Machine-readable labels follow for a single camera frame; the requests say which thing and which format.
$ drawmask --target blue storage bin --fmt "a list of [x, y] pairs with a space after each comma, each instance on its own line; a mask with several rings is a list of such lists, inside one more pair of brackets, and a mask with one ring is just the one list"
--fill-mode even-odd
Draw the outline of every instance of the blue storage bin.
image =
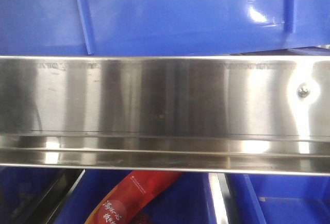
[[[99, 202], [129, 172], [87, 170], [54, 224], [82, 224]], [[216, 223], [210, 197], [208, 174], [184, 173], [173, 185], [153, 199], [142, 212], [157, 224]]]
[[12, 212], [47, 188], [59, 169], [0, 167], [0, 223], [10, 223]]
[[330, 43], [329, 0], [0, 0], [0, 55], [216, 55]]
[[330, 177], [228, 175], [242, 223], [330, 223]]

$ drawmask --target reflective metal surface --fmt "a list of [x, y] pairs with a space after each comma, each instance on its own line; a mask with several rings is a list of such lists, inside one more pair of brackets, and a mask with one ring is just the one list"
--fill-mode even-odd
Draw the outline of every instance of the reflective metal surface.
[[223, 198], [229, 224], [241, 224], [240, 215], [235, 202], [235, 197], [226, 174], [217, 174], [221, 195]]
[[326, 56], [1, 56], [0, 163], [328, 174], [329, 71]]
[[228, 214], [225, 206], [224, 196], [221, 189], [219, 175], [210, 173], [208, 174], [210, 184], [211, 197], [214, 205], [214, 213], [218, 224], [228, 224]]

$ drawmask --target blue plastic crate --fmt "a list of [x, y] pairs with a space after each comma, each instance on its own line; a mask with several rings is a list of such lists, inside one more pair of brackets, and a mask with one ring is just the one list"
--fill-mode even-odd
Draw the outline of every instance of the blue plastic crate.
[[47, 188], [59, 169], [0, 167], [0, 223], [11, 223], [11, 215]]
[[330, 43], [329, 0], [0, 0], [0, 55], [216, 55]]
[[[54, 223], [84, 223], [106, 194], [128, 173], [122, 170], [87, 170]], [[184, 173], [142, 212], [150, 214], [150, 221], [157, 224], [216, 223], [207, 179], [208, 174]]]
[[330, 223], [330, 177], [228, 175], [242, 223]]

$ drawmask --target screw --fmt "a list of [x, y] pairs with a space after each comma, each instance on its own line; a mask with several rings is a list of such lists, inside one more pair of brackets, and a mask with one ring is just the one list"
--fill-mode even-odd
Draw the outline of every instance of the screw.
[[302, 84], [298, 87], [298, 95], [301, 98], [305, 98], [310, 94], [310, 89], [306, 84]]

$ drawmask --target red plastic wrapper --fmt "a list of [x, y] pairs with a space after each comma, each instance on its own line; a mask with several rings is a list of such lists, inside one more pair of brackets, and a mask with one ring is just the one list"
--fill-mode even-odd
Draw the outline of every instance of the red plastic wrapper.
[[181, 174], [173, 171], [133, 171], [103, 198], [85, 224], [129, 223]]

